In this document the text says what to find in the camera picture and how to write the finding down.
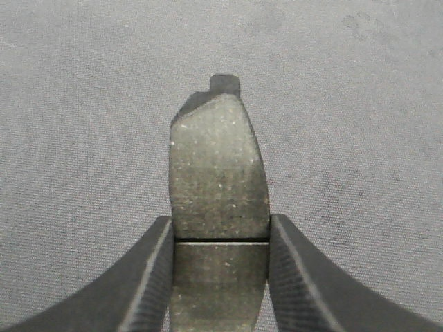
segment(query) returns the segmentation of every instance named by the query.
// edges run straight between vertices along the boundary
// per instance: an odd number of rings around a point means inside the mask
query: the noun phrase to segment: fabric surface
[[[234,73],[287,214],[443,323],[443,3],[0,5],[0,327],[89,283],[170,213],[170,121]],[[258,331],[274,329],[269,298]]]

